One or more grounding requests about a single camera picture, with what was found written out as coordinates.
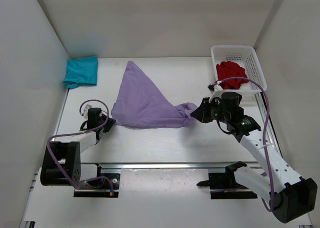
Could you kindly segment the lavender t shirt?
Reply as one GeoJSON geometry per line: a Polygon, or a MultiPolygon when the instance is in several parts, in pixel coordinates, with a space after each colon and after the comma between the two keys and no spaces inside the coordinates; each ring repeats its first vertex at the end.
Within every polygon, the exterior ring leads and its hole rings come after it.
{"type": "Polygon", "coordinates": [[[129,128],[182,128],[198,107],[171,104],[154,82],[132,61],[126,65],[116,102],[111,110],[116,125],[129,128]]]}

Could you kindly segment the teal t shirt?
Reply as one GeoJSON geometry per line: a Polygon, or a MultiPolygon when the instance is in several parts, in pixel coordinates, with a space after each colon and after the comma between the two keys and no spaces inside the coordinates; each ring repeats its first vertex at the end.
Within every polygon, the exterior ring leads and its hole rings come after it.
{"type": "Polygon", "coordinates": [[[67,89],[80,86],[94,87],[98,83],[98,58],[91,56],[80,59],[69,59],[63,83],[67,89]]]}

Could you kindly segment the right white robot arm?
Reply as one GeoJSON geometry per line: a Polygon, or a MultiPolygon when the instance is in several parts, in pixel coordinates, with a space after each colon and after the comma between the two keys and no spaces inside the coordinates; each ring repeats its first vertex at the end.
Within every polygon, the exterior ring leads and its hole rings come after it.
{"type": "Polygon", "coordinates": [[[244,147],[265,175],[253,171],[242,161],[225,167],[219,181],[209,179],[198,186],[225,191],[240,187],[248,188],[268,204],[274,216],[282,223],[288,223],[315,208],[318,186],[312,178],[305,179],[296,172],[267,142],[259,124],[245,115],[240,106],[242,96],[236,92],[225,92],[221,97],[203,98],[200,106],[191,116],[201,123],[216,121],[225,124],[227,135],[232,135],[244,147]]]}

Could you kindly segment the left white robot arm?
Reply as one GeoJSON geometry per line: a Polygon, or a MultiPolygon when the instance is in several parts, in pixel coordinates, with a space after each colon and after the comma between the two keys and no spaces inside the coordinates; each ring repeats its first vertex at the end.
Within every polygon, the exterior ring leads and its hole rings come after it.
{"type": "Polygon", "coordinates": [[[89,105],[82,116],[85,121],[77,134],[58,135],[49,140],[40,172],[42,185],[79,186],[82,174],[81,153],[98,144],[103,134],[109,132],[116,123],[101,108],[89,105]]]}

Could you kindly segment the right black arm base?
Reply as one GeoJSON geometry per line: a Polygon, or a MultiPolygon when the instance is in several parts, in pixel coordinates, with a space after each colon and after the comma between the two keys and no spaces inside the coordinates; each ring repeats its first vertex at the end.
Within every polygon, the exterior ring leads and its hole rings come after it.
{"type": "Polygon", "coordinates": [[[209,187],[211,199],[256,199],[258,196],[255,193],[235,180],[234,173],[242,167],[247,165],[238,161],[226,166],[223,173],[209,173],[208,180],[200,181],[196,185],[200,188],[209,187]]]}

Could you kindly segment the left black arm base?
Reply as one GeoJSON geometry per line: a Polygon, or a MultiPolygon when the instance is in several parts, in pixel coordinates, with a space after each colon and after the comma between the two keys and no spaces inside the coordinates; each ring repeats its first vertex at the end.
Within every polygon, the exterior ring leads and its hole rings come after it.
{"type": "Polygon", "coordinates": [[[81,184],[75,189],[76,198],[118,198],[121,170],[102,164],[82,164],[81,184]]]}

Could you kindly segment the red t shirt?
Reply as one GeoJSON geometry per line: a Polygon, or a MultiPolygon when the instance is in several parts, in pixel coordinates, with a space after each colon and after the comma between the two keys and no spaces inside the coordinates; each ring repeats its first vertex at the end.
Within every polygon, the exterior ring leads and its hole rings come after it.
{"type": "MultiPolygon", "coordinates": [[[[247,78],[245,69],[232,61],[224,61],[216,65],[218,80],[224,80],[231,77],[247,78]]],[[[242,84],[248,83],[244,79],[230,79],[221,83],[223,89],[238,90],[242,84]]]]}

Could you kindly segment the white plastic laundry basket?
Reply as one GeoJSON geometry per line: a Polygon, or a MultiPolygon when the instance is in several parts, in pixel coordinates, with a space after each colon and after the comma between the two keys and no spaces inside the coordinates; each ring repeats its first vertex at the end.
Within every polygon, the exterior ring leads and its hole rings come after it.
{"type": "Polygon", "coordinates": [[[217,45],[211,47],[211,58],[215,79],[218,80],[217,65],[221,62],[231,61],[244,68],[246,76],[255,81],[258,86],[252,82],[241,84],[235,92],[241,94],[244,98],[250,98],[261,92],[261,89],[267,89],[267,83],[260,66],[258,57],[253,47],[244,45],[217,45]]]}

